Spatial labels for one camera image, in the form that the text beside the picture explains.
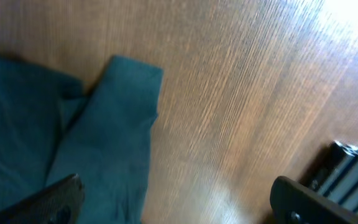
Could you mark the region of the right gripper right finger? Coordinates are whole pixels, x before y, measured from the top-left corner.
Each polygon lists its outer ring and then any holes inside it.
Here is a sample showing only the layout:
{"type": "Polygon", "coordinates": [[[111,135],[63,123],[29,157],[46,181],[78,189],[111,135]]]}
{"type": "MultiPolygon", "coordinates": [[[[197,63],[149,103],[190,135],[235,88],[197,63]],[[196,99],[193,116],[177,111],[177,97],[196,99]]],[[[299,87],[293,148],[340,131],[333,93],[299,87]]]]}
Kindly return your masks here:
{"type": "Polygon", "coordinates": [[[277,223],[358,224],[354,212],[285,176],[275,179],[270,206],[277,223]]]}

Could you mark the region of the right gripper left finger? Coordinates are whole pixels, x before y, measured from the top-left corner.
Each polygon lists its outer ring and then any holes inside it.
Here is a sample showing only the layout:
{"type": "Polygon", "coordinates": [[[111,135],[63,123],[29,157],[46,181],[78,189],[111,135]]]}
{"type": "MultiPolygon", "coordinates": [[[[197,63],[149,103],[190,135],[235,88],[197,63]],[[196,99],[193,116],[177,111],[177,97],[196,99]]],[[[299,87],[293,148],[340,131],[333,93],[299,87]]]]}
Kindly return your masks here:
{"type": "Polygon", "coordinates": [[[84,201],[85,186],[80,176],[70,174],[0,211],[0,223],[74,224],[84,201]]]}

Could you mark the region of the dark green t-shirt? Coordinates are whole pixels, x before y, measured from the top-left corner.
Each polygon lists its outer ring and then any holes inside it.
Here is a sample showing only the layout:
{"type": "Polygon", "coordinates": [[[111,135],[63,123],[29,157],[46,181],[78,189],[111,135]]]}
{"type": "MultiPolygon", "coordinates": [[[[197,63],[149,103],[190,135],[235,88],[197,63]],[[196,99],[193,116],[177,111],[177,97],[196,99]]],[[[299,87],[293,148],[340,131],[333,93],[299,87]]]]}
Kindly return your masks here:
{"type": "Polygon", "coordinates": [[[0,211],[78,174],[80,223],[140,223],[163,71],[115,56],[96,88],[0,56],[0,211]]]}

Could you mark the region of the aluminium frame rail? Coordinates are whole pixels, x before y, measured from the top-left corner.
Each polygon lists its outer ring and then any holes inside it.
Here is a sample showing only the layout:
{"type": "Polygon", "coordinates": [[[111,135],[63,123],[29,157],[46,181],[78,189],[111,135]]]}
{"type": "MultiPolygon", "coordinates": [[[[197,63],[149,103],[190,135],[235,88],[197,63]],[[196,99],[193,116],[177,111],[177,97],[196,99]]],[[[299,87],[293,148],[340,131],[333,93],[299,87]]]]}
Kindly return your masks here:
{"type": "Polygon", "coordinates": [[[318,156],[304,184],[358,215],[358,147],[333,141],[318,156]]]}

